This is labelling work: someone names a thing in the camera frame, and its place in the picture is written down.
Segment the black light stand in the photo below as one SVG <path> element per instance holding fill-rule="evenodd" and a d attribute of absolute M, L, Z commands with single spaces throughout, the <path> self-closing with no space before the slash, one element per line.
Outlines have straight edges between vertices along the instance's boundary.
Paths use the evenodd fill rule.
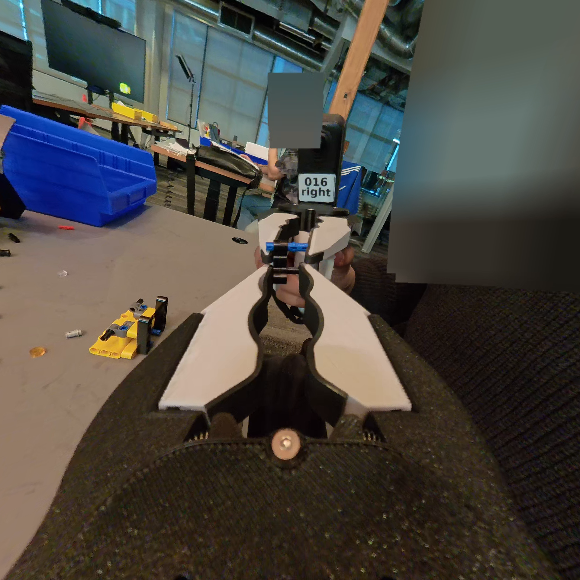
<path fill-rule="evenodd" d="M 192 117 L 193 117 L 193 101 L 194 101 L 194 85 L 196 83 L 195 81 L 195 76 L 192 72 L 192 69 L 189 67 L 189 65 L 187 64 L 187 62 L 185 61 L 185 58 L 181 55 L 181 54 L 176 54 L 175 55 L 180 68 L 182 69 L 185 78 L 187 80 L 187 82 L 190 85 L 190 104 L 189 104 L 189 118 L 188 118 L 188 136 L 187 136 L 187 141 L 188 143 L 191 142 L 191 134 L 192 134 Z"/>

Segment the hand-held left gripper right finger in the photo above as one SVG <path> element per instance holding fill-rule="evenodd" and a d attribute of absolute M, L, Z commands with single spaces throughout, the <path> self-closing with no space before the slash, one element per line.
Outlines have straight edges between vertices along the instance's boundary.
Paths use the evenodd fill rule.
<path fill-rule="evenodd" d="M 410 411 L 402 387 L 371 323 L 370 313 L 311 265 L 299 267 L 309 404 L 318 414 Z"/>

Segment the large black monitor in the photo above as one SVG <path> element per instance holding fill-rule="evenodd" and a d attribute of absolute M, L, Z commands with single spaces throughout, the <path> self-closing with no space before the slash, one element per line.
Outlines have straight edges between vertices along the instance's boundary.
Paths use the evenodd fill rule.
<path fill-rule="evenodd" d="M 50 69 L 144 103 L 146 41 L 72 1 L 42 1 Z"/>

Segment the metal ventilation duct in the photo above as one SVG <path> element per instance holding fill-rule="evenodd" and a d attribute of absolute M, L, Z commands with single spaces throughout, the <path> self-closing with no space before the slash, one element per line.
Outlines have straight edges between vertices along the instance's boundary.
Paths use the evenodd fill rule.
<path fill-rule="evenodd" d="M 330 72 L 352 40 L 364 1 L 248 1 L 251 39 L 304 69 Z M 424 1 L 389 1 L 371 55 L 410 73 Z"/>

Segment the black bag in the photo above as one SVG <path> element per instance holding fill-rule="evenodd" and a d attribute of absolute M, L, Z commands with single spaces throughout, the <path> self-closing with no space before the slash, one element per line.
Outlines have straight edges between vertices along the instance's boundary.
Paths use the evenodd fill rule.
<path fill-rule="evenodd" d="M 208 146 L 201 144 L 194 158 L 217 169 L 235 173 L 238 177 L 250 179 L 250 187 L 257 188 L 262 181 L 263 173 L 256 163 L 219 143 L 210 142 Z"/>

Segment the wooden office desk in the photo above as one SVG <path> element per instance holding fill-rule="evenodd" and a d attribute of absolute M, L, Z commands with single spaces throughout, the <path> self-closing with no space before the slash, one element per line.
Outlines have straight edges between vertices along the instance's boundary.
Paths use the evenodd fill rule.
<path fill-rule="evenodd" d="M 65 111 L 69 115 L 79 118 L 83 117 L 90 120 L 110 121 L 112 140 L 120 143 L 129 144 L 129 140 L 132 139 L 134 144 L 138 144 L 137 139 L 135 139 L 131 133 L 131 127 L 140 128 L 142 133 L 153 138 L 155 145 L 160 143 L 161 138 L 175 137 L 177 134 L 181 133 L 179 127 L 167 122 L 131 119 L 114 112 L 110 108 L 81 103 L 80 101 L 61 98 L 60 96 L 39 92 L 34 89 L 32 95 L 33 103 L 35 105 L 42 105 L 56 111 Z"/>

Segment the small yellow toy brick assembly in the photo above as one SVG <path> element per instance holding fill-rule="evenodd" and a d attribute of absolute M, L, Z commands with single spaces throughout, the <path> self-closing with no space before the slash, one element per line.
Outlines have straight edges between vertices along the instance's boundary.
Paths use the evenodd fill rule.
<path fill-rule="evenodd" d="M 166 296 L 157 296 L 154 306 L 142 299 L 135 301 L 99 336 L 90 353 L 110 359 L 134 359 L 138 354 L 148 354 L 153 338 L 165 330 L 167 312 Z"/>

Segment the black beam with blue pins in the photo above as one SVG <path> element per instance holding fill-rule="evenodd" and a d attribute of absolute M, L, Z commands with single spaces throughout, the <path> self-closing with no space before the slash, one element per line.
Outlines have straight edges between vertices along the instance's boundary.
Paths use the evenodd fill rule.
<path fill-rule="evenodd" d="M 274 250 L 274 260 L 272 261 L 271 265 L 268 265 L 272 270 L 270 276 L 270 285 L 272 289 L 277 289 L 278 285 L 283 285 L 286 283 L 286 278 L 288 275 L 286 272 L 288 268 L 288 254 L 291 252 L 289 249 L 289 244 L 300 243 L 303 245 L 303 249 L 301 251 L 294 250 L 294 253 L 304 253 L 308 247 L 308 235 L 310 231 L 308 229 L 308 225 L 306 224 L 306 218 L 304 217 L 305 212 L 294 211 L 283 213 L 297 215 L 297 235 L 293 238 L 292 241 L 288 243 L 268 243 L 267 245 L 268 250 Z"/>

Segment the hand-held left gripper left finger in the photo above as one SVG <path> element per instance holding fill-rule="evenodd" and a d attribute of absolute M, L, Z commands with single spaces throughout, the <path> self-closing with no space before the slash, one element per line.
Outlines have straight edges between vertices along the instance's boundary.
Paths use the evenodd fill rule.
<path fill-rule="evenodd" d="M 263 361 L 260 333 L 268 322 L 272 270 L 262 266 L 205 308 L 158 408 L 243 412 L 230 407 Z"/>

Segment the blue striped jacket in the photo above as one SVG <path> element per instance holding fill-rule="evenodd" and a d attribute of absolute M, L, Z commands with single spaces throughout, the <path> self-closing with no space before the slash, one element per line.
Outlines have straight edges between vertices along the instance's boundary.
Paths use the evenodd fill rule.
<path fill-rule="evenodd" d="M 359 210 L 362 169 L 360 164 L 342 161 L 337 207 L 347 209 L 350 214 Z"/>

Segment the blue storage bin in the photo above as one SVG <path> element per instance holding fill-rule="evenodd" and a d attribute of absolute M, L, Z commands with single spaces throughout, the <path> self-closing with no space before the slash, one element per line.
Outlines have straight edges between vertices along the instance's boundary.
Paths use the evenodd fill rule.
<path fill-rule="evenodd" d="M 1 173 L 29 211 L 102 227 L 156 192 L 147 151 L 3 105 Z"/>

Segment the dark side monitor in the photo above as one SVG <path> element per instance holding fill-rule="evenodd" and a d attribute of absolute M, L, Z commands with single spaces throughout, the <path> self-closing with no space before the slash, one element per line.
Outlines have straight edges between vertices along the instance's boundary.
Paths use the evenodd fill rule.
<path fill-rule="evenodd" d="M 33 109 L 33 44 L 1 31 L 1 105 Z"/>

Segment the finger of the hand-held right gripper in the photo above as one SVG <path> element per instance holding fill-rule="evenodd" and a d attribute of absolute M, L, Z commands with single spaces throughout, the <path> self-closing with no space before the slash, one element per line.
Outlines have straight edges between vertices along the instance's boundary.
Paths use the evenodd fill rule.
<path fill-rule="evenodd" d="M 350 234 L 347 216 L 317 216 L 308 235 L 304 263 L 314 267 L 326 279 L 331 279 L 335 256 L 347 247 Z"/>
<path fill-rule="evenodd" d="M 274 250 L 268 250 L 268 243 L 288 243 L 297 235 L 297 215 L 270 212 L 257 222 L 259 246 L 256 249 L 256 268 L 271 265 Z"/>

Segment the wooden desk with black legs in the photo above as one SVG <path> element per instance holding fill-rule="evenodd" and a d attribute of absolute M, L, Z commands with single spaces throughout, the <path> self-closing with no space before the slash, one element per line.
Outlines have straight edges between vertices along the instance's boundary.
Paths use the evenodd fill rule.
<path fill-rule="evenodd" d="M 248 188 L 248 178 L 181 155 L 163 144 L 155 143 L 149 151 L 156 169 L 156 193 L 149 198 L 150 204 L 231 226 L 244 192 L 264 197 L 274 192 L 274 182 L 269 179 Z"/>

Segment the yellow boxes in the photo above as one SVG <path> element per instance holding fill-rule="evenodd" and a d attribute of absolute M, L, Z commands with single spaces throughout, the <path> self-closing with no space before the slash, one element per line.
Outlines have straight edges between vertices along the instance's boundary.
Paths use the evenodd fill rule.
<path fill-rule="evenodd" d="M 156 114 L 127 106 L 121 102 L 113 102 L 111 109 L 116 114 L 132 120 L 147 121 L 154 124 L 158 123 L 158 116 Z"/>

